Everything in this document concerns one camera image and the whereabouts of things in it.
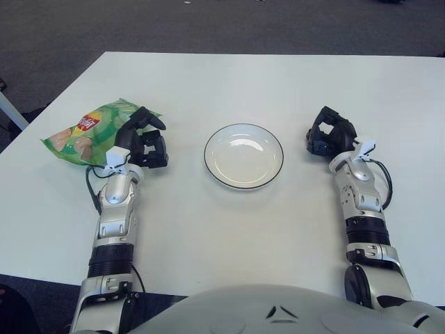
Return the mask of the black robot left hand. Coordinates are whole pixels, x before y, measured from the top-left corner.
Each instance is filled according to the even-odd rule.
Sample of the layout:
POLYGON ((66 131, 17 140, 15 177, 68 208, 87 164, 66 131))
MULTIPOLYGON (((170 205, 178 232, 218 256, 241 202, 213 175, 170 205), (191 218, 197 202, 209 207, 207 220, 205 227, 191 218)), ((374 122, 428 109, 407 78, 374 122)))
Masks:
POLYGON ((149 109, 140 107, 119 128, 115 146, 127 149, 126 161, 139 167, 161 168, 168 165, 165 141, 160 131, 165 124, 149 109))

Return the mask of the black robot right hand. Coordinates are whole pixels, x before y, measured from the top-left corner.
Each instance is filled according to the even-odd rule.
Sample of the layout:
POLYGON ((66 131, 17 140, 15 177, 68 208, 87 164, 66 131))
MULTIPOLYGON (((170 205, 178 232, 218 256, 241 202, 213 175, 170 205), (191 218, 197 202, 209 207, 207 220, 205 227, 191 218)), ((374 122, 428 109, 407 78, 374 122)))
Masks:
POLYGON ((349 120, 324 106, 306 134, 307 151, 310 154, 333 158, 342 152, 353 151, 356 137, 355 128, 349 120), (320 130, 321 123, 332 126, 329 134, 320 130))

